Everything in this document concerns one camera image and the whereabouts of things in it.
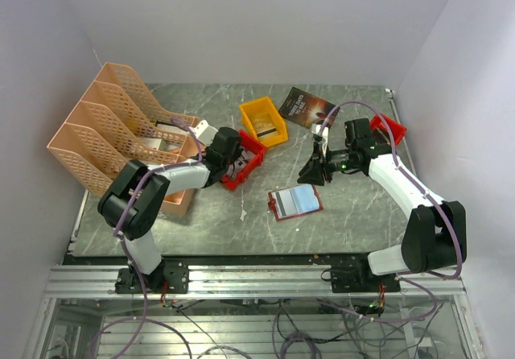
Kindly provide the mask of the red plastic bin with cards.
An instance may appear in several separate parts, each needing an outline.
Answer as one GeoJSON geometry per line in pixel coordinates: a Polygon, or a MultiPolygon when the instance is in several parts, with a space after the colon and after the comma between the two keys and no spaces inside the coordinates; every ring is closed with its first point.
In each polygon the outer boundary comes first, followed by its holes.
{"type": "Polygon", "coordinates": [[[251,172],[262,165],[267,151],[266,146],[245,131],[239,130],[239,135],[243,151],[220,181],[230,191],[243,184],[251,172]]]}

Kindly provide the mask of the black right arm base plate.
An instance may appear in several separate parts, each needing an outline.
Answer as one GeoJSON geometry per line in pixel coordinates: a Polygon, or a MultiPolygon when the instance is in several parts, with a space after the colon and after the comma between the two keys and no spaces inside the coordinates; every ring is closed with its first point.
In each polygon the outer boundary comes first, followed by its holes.
{"type": "Polygon", "coordinates": [[[372,273],[368,255],[336,254],[330,255],[329,267],[324,269],[320,278],[331,284],[333,293],[373,293],[384,289],[387,293],[399,292],[400,283],[394,274],[375,275],[372,273]]]}

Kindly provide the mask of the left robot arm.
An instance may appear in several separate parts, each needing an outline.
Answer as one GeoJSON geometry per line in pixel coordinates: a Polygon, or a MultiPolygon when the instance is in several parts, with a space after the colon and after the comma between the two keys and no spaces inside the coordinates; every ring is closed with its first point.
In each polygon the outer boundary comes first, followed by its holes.
{"type": "Polygon", "coordinates": [[[104,193],[97,211],[113,228],[144,291],[155,292],[165,281],[164,261],[151,232],[165,197],[221,181],[241,152],[238,131],[221,127],[193,159],[153,167],[128,161],[104,193]]]}

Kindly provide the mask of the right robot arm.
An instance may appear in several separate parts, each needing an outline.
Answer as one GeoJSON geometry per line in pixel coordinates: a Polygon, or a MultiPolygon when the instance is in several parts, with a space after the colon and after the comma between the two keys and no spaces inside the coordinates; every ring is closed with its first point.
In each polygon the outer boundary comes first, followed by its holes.
{"type": "Polygon", "coordinates": [[[345,123],[345,148],[328,147],[328,127],[314,124],[313,151],[299,172],[298,182],[323,186],[335,173],[361,172],[380,184],[407,218],[402,242],[369,253],[368,264],[355,271],[356,285],[372,291],[385,274],[439,274],[467,257],[466,211],[458,201],[444,200],[407,170],[388,143],[376,142],[367,118],[345,123]]]}

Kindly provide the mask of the grey striped card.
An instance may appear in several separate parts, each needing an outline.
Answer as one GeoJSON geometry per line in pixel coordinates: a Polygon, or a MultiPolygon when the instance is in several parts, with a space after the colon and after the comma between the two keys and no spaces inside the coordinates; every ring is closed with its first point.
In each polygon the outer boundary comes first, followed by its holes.
{"type": "Polygon", "coordinates": [[[278,215],[281,218],[292,217],[297,214],[294,197],[290,189],[284,189],[276,193],[278,215]]]}

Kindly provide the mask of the red leather card holder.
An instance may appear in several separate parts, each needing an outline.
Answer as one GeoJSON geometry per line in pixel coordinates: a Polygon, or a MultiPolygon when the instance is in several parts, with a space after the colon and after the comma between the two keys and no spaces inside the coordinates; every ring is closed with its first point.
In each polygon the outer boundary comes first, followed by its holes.
{"type": "Polygon", "coordinates": [[[276,221],[285,221],[296,217],[303,217],[308,214],[317,213],[323,210],[323,205],[321,199],[319,198],[319,194],[315,186],[312,184],[300,184],[292,188],[283,188],[269,192],[268,199],[269,210],[274,214],[276,221]],[[294,197],[295,205],[297,208],[297,214],[292,217],[281,218],[278,215],[276,193],[284,189],[290,189],[292,191],[292,196],[294,197]]]}

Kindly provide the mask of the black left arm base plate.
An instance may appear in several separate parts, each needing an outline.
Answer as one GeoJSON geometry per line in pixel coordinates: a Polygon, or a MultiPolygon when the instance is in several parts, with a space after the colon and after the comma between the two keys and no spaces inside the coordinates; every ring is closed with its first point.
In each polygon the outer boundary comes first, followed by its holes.
{"type": "MultiPolygon", "coordinates": [[[[177,261],[162,261],[152,274],[142,274],[148,293],[186,294],[189,284],[189,269],[177,261]]],[[[129,266],[120,269],[114,285],[116,294],[142,294],[142,284],[136,270],[129,266]]]]}

